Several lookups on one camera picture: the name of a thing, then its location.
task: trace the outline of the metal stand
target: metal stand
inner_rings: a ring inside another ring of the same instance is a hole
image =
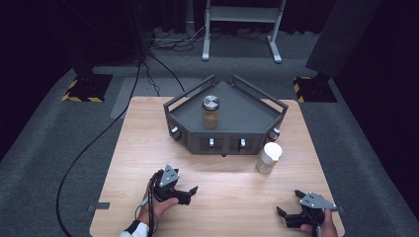
[[[206,8],[206,37],[204,41],[203,61],[210,59],[210,21],[227,22],[259,22],[275,23],[271,36],[267,36],[268,44],[274,55],[274,60],[281,63],[282,59],[278,51],[275,40],[277,39],[278,28],[284,12],[287,0],[280,3],[279,8],[250,8],[250,7],[221,7],[211,6],[207,0]]]

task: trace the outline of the white stand leg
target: white stand leg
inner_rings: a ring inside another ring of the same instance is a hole
[[[203,61],[210,59],[210,0],[207,1],[206,9],[206,37],[204,40]]]
[[[277,39],[278,29],[280,28],[281,18],[283,17],[286,2],[287,0],[283,0],[281,2],[280,10],[278,11],[277,21],[275,21],[274,29],[272,31],[272,36],[267,36],[269,47],[271,48],[271,52],[274,55],[274,60],[277,63],[281,63],[283,61],[281,59],[280,52],[278,51],[275,40]]]

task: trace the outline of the white sleeve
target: white sleeve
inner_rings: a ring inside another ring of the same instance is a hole
[[[132,225],[136,225],[135,230],[132,233],[129,233],[131,230],[126,230],[119,237],[147,237],[148,235],[148,225],[142,223],[142,222],[134,222]]]

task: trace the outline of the hazard tape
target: hazard tape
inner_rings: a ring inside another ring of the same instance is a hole
[[[88,96],[74,96],[75,85],[77,84],[77,78],[71,82],[70,86],[67,89],[67,92],[62,97],[61,101],[72,101],[72,102],[104,102],[105,98],[103,97],[88,97]]]
[[[298,78],[311,79],[311,77],[298,77]],[[301,90],[300,90],[300,87],[299,87],[298,83],[296,82],[296,77],[293,79],[293,89],[295,90],[297,101],[299,103],[304,103],[305,99],[304,99],[304,96],[301,94]]]

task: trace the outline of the wooden table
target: wooden table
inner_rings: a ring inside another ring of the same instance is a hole
[[[199,186],[190,205],[168,210],[154,236],[306,236],[288,229],[276,206],[300,212],[294,190],[323,195],[333,202],[310,135],[295,101],[289,105],[277,142],[284,153],[270,175],[255,169],[257,155],[194,155],[169,136],[163,104],[171,98],[134,97],[90,232],[118,236],[134,219],[151,176],[166,164],[179,169],[179,191]],[[333,220],[345,232],[338,212]]]

